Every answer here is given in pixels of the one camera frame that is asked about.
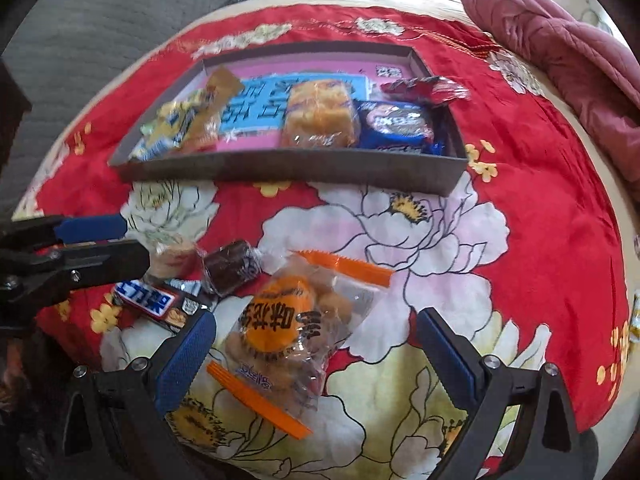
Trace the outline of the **black snickers bar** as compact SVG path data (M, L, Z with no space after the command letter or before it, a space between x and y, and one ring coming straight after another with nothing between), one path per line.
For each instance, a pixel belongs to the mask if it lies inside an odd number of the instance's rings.
M131 280L117 283L113 288L115 304L127 307L151 321L178 332L198 310L209 310L207 298L201 295L199 281L146 282Z

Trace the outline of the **orange clear biscuit bag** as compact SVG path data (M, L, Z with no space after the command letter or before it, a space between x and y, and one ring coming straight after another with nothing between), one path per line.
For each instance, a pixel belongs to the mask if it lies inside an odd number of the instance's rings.
M224 338L207 373L288 436L311 436L329 360L382 301L393 272L319 252L291 252Z

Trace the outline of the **small brown cake packet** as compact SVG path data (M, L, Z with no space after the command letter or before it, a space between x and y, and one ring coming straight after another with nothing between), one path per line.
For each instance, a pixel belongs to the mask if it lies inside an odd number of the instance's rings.
M202 284L206 292L220 298L254 281L262 273L259 252L246 240L209 252L202 258Z

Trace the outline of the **yellow snack packet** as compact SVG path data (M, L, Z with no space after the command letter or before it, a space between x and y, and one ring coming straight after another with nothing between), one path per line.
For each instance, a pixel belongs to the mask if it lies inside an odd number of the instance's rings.
M217 68L204 88L163 104L155 117L141 126L141 139L129 159L148 162L214 150L221 137L222 112L243 90L244 84L231 70Z

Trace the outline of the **blue oreo cookie packet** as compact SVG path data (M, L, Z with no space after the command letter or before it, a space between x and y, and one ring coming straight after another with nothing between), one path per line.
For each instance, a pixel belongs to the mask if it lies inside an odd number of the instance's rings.
M357 101L360 121L357 148L364 150L445 154L436 138L432 115L422 106L393 101Z

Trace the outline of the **orange bread cake packet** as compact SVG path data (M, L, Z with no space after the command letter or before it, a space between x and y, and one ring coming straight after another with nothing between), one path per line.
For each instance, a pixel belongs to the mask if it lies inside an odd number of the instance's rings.
M320 79L294 84L280 134L281 148L349 148L360 135L350 84Z

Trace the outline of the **red candy wrapper packet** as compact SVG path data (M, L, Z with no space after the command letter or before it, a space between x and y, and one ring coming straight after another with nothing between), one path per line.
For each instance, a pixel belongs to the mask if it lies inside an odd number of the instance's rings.
M470 97L470 92L465 86L444 76L397 79L382 84L381 91L396 101L428 106L442 106Z

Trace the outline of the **pink and blue book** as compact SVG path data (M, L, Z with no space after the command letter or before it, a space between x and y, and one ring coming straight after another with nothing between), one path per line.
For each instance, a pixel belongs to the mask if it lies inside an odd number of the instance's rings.
M366 76L289 73L240 78L226 66L158 113L180 153L275 148L422 152L431 119L416 104L371 100Z

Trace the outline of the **grey quilted headboard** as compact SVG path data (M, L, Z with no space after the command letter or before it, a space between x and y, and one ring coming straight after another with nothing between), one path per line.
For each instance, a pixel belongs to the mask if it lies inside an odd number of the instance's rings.
M112 79L229 0L39 0L2 55L32 103L1 173L8 218L58 135Z

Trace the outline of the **grey cardboard box tray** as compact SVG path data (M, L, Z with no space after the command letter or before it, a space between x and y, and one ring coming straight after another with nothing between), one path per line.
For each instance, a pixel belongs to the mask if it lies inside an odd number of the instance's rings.
M243 79L274 74L313 72L323 77L360 74L382 81L384 67L397 67L401 77L430 73L413 48L363 41L307 41L272 44L196 61L138 118L108 161L125 181L186 179L217 181L314 181L370 184L378 188L449 195L466 168L461 134L447 107L434 111L436 136L444 154L393 154L359 148L249 148L169 155L137 162L129 155L141 138L141 127L160 106L201 87L211 72L224 66Z

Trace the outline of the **pink quilted comforter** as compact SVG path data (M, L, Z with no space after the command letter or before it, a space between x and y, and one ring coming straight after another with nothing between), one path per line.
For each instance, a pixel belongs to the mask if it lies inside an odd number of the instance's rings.
M461 0L468 17L534 64L639 194L639 63L631 50L552 0Z

